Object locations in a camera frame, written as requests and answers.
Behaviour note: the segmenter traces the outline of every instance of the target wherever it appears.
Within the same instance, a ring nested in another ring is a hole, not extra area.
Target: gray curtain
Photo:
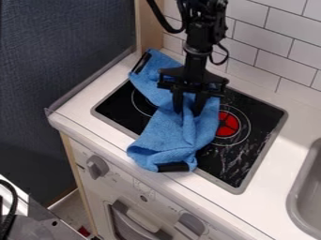
[[[46,203],[73,185],[43,109],[134,43],[130,0],[2,0],[0,173]]]

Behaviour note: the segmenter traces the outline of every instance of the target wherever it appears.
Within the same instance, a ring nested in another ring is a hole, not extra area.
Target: sink
[[[300,229],[321,239],[321,139],[312,145],[287,197],[286,207]]]

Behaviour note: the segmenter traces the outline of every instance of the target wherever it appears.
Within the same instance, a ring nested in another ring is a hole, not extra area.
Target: stove knob
[[[109,171],[107,163],[103,159],[95,155],[89,158],[86,165],[91,178],[94,180],[96,180],[100,176],[104,176]]]
[[[175,228],[191,240],[199,239],[206,229],[200,219],[188,213],[184,213],[179,218]]]

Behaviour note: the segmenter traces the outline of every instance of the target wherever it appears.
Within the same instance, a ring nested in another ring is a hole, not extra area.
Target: blue cloth
[[[196,151],[210,143],[219,124],[220,100],[210,98],[202,113],[194,117],[195,94],[184,94],[182,114],[174,111],[172,93],[159,89],[159,68],[181,65],[156,50],[139,74],[130,73],[134,86],[159,108],[150,119],[140,138],[127,150],[128,156],[144,169],[157,172],[158,164],[185,161],[190,171],[197,166]]]

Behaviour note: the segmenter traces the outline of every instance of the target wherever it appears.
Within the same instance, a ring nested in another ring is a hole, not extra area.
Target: red burner
[[[216,132],[217,137],[231,137],[238,132],[239,121],[238,119],[229,112],[220,111],[220,126]]]

